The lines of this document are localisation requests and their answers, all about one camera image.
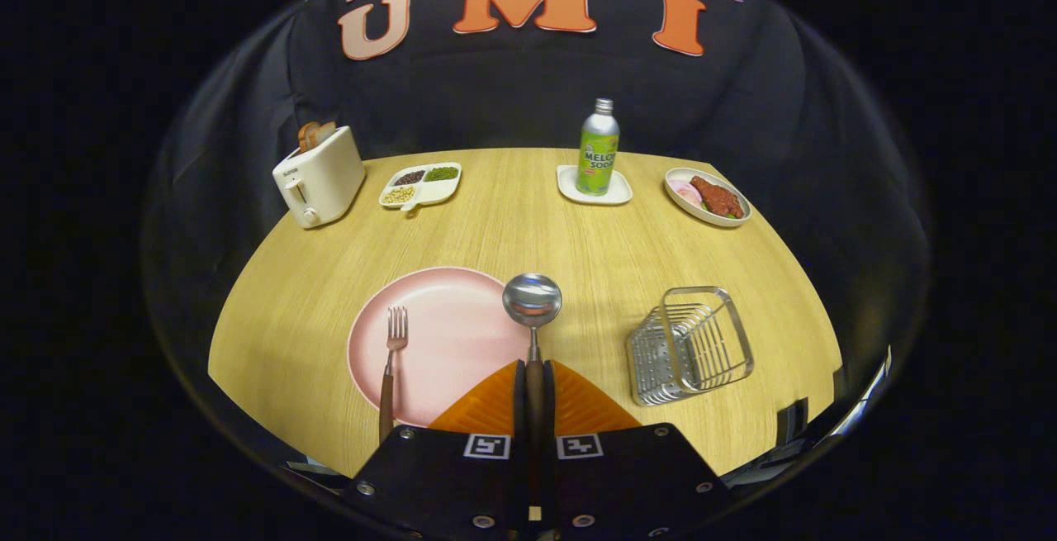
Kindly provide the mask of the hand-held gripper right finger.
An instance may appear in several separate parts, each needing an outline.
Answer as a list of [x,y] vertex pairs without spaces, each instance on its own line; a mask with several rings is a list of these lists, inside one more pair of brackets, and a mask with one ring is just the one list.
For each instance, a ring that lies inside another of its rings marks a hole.
[[543,524],[559,540],[690,536],[733,493],[672,423],[643,424],[573,368],[548,362]]

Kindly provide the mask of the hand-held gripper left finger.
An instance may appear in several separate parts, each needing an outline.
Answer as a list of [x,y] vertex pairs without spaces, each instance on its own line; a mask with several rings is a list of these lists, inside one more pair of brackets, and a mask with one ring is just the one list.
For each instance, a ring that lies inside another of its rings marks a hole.
[[526,539],[524,371],[522,360],[502,369],[512,376],[499,395],[512,433],[396,427],[344,488],[344,504],[401,539]]

